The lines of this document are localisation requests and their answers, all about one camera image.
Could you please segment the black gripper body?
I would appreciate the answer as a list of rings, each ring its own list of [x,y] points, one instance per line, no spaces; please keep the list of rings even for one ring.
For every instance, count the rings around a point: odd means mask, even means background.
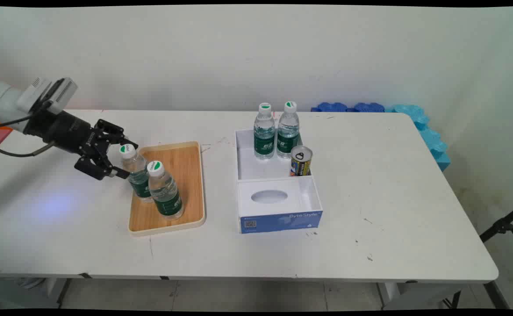
[[[66,111],[53,114],[49,110],[40,110],[28,120],[23,134],[36,136],[46,144],[52,143],[68,153],[79,155],[96,155],[94,145],[99,144],[105,156],[108,145],[102,145],[102,141],[98,140],[103,128],[104,123],[100,119],[92,126]]]

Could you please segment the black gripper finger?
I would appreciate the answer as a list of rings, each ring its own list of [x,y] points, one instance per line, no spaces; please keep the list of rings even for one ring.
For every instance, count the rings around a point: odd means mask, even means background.
[[[105,177],[128,179],[130,172],[114,166],[102,158],[98,155],[83,154],[75,163],[74,168],[96,180],[103,180]]]
[[[124,129],[116,124],[112,124],[106,120],[99,119],[94,125],[94,129],[98,130],[98,134],[95,138],[98,142],[107,142],[109,144],[126,145],[129,144],[138,149],[138,144],[132,142],[124,134]]]

